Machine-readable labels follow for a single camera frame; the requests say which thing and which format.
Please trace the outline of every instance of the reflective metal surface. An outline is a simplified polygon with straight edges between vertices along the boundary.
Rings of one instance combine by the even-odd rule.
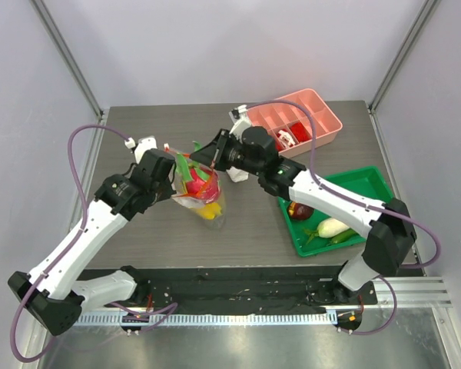
[[[389,309],[364,312],[362,330],[378,327]],[[402,309],[379,334],[357,337],[330,326],[160,328],[112,339],[116,327],[78,327],[58,340],[41,369],[67,368],[448,368],[431,309]]]

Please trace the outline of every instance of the white wall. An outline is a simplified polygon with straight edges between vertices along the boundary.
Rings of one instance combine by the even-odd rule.
[[[96,119],[27,1],[0,1],[0,369],[16,367],[8,330],[18,306],[8,289],[65,235],[74,185],[67,140]],[[90,142],[78,137],[82,168]],[[24,341],[27,332],[21,332]]]
[[[45,0],[104,107],[372,99],[423,0]]]
[[[444,277],[461,320],[461,0],[442,1],[378,116],[401,195],[436,230]],[[419,232],[423,260],[433,254]]]

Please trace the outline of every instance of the white vegetable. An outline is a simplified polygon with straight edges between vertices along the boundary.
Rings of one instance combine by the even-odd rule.
[[[317,226],[317,235],[322,238],[332,238],[350,227],[337,219],[328,218]]]

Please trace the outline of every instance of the pink compartment tray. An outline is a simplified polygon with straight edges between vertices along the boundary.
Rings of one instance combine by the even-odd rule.
[[[305,88],[281,98],[302,105],[311,113],[316,129],[317,148],[334,140],[343,127],[340,119],[312,88]],[[312,131],[309,121],[304,113],[294,106],[281,103],[261,105],[251,108],[247,115],[253,125],[264,127],[275,138],[277,148],[284,157],[292,158],[310,150]],[[280,130],[292,136],[295,141],[293,147],[286,148],[279,141],[277,134]]]

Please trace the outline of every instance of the green plastic bin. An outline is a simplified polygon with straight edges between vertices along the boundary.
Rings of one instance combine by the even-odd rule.
[[[390,188],[377,167],[365,167],[354,171],[345,171],[325,178],[335,185],[339,185],[340,187],[368,198],[375,198],[388,202],[393,197]],[[365,242],[365,238],[357,235],[353,236],[348,241],[331,246],[327,246],[330,239],[320,237],[316,237],[309,244],[306,244],[309,236],[304,233],[304,228],[314,231],[321,221],[330,216],[315,210],[313,215],[306,221],[295,221],[288,216],[287,206],[289,203],[290,201],[286,201],[282,198],[278,199],[278,204],[284,214],[285,222],[289,228],[290,236],[292,237],[292,242],[299,256],[305,258],[306,256],[317,255],[322,252]]]

